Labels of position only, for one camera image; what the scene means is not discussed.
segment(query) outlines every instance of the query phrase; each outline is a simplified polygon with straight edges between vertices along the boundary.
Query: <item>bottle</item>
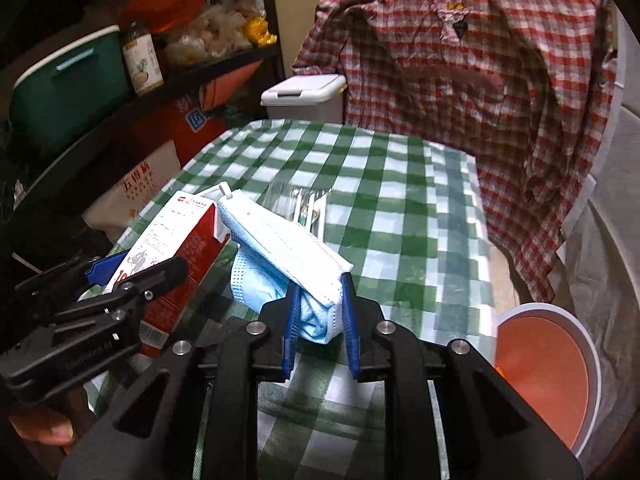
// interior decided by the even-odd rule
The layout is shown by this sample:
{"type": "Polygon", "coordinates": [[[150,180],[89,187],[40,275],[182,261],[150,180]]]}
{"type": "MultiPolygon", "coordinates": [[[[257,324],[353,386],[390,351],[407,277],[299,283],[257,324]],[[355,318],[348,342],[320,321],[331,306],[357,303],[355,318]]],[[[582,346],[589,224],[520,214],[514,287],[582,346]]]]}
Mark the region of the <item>bottle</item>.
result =
{"type": "Polygon", "coordinates": [[[132,22],[122,45],[131,83],[136,94],[142,95],[162,86],[162,72],[151,34],[140,22],[132,22]]]}

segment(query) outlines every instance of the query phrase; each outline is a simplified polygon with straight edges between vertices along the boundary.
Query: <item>red checkered shirt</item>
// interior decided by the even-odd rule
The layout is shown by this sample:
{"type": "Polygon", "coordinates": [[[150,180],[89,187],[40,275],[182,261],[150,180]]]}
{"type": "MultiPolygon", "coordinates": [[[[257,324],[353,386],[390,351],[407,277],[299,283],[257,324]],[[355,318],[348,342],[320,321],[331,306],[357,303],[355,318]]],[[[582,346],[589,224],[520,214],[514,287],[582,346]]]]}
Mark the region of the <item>red checkered shirt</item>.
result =
{"type": "Polygon", "coordinates": [[[606,0],[320,0],[294,72],[342,73],[345,123],[477,158],[490,238],[535,301],[616,71],[606,0]]]}

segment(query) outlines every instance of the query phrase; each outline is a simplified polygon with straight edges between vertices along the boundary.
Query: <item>blue gripper pad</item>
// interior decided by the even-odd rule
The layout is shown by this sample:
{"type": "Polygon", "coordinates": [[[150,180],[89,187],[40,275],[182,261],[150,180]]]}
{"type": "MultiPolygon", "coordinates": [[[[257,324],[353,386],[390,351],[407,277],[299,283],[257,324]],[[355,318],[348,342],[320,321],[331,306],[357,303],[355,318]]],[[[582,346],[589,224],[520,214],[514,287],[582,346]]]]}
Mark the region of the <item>blue gripper pad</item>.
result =
{"type": "Polygon", "coordinates": [[[89,285],[105,286],[109,283],[109,280],[113,276],[118,267],[129,254],[129,250],[122,251],[121,253],[112,254],[101,260],[95,262],[91,269],[85,272],[86,280],[89,285]]]}
{"type": "Polygon", "coordinates": [[[296,347],[298,345],[298,334],[300,333],[300,311],[302,309],[302,288],[297,283],[289,282],[287,299],[291,305],[289,319],[284,334],[284,355],[282,357],[282,371],[287,379],[293,370],[296,358],[296,347]]]}
{"type": "Polygon", "coordinates": [[[342,283],[342,325],[344,326],[344,342],[347,347],[347,359],[349,370],[353,379],[357,380],[360,374],[360,343],[358,340],[358,330],[354,316],[353,302],[355,301],[355,290],[351,275],[345,272],[340,277],[342,283]]]}

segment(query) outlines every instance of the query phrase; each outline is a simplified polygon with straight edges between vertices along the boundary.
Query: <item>red and white box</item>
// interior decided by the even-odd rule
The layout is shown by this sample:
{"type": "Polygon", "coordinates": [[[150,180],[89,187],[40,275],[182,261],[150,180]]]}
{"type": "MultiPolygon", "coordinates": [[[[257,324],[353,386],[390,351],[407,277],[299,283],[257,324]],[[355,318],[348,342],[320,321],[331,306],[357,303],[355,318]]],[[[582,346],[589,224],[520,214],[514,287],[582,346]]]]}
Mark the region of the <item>red and white box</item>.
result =
{"type": "Polygon", "coordinates": [[[176,192],[142,233],[104,289],[173,256],[187,260],[185,282],[145,306],[140,322],[141,353],[156,357],[189,300],[229,240],[229,230],[209,198],[176,192]]]}

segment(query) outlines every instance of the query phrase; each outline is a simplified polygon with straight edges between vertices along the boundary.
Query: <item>pink panther embroidery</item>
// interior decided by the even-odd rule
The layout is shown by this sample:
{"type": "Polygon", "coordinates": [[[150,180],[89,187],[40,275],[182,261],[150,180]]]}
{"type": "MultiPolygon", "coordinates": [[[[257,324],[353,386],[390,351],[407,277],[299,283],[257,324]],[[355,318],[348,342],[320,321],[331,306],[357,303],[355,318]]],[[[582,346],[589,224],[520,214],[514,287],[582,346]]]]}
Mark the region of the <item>pink panther embroidery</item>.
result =
{"type": "Polygon", "coordinates": [[[465,7],[462,0],[433,0],[429,8],[436,12],[438,19],[442,22],[440,40],[449,44],[460,44],[460,39],[466,27],[461,28],[459,26],[458,30],[461,31],[459,34],[454,24],[462,22],[471,10],[465,7]]]}

